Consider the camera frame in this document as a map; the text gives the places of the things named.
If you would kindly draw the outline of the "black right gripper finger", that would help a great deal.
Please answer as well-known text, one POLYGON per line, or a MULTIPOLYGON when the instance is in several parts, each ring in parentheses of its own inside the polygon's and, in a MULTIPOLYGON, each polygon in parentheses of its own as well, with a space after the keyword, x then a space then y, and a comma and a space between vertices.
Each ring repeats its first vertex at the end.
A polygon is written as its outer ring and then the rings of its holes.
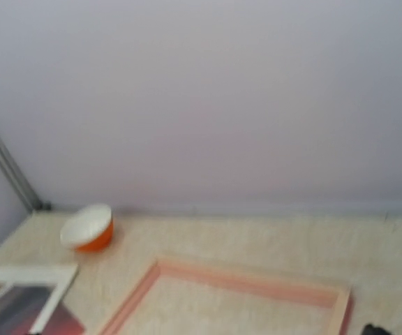
POLYGON ((393 335, 393 333, 382 327, 366 324, 362 330, 362 335, 393 335))

